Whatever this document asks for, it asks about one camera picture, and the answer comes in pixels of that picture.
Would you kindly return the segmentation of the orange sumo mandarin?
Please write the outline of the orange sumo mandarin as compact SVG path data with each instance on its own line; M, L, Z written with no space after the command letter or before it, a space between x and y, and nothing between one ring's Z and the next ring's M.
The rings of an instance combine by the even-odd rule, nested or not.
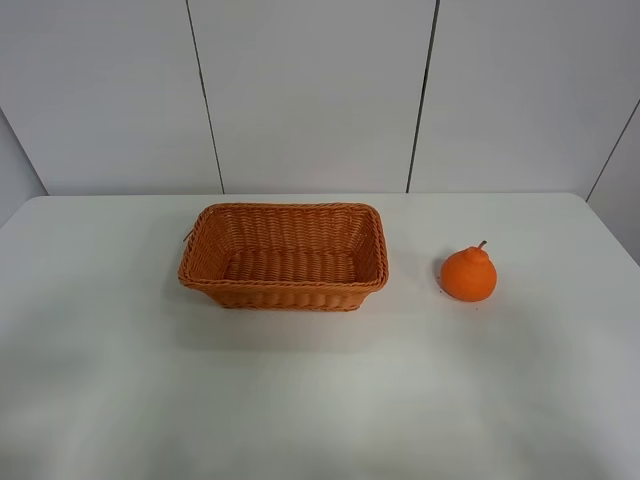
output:
M440 286L454 299L480 302L489 298L497 285L497 271L484 250L486 240L450 255L440 268Z

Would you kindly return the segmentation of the orange wicker basket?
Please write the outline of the orange wicker basket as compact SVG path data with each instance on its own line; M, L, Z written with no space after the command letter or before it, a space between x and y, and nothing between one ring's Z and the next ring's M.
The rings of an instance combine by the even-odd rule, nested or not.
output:
M362 203L211 205L178 268L230 309L349 312L388 278L380 215Z

